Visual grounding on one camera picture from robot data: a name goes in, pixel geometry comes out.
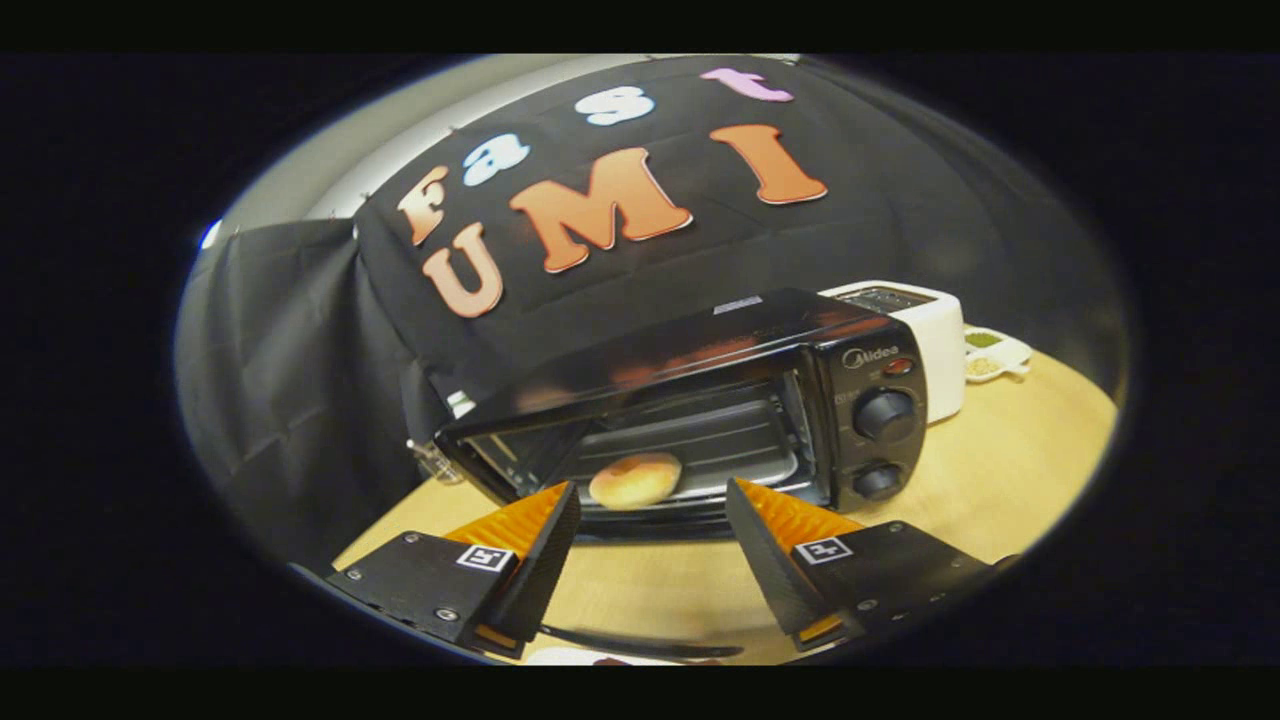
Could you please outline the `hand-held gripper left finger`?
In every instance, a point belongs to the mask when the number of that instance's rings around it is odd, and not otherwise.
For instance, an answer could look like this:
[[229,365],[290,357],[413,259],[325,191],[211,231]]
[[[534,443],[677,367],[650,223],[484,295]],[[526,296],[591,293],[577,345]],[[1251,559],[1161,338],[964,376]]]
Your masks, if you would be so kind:
[[540,632],[582,512],[568,482],[444,536],[406,530],[325,589],[440,647],[518,660]]

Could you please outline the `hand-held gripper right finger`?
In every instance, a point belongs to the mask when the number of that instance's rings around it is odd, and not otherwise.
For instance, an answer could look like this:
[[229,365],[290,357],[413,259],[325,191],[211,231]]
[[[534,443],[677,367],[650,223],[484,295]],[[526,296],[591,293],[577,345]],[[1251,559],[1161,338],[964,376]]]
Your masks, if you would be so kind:
[[906,521],[865,527],[745,479],[728,483],[724,509],[799,653],[896,635],[974,594],[1020,557],[984,562]]

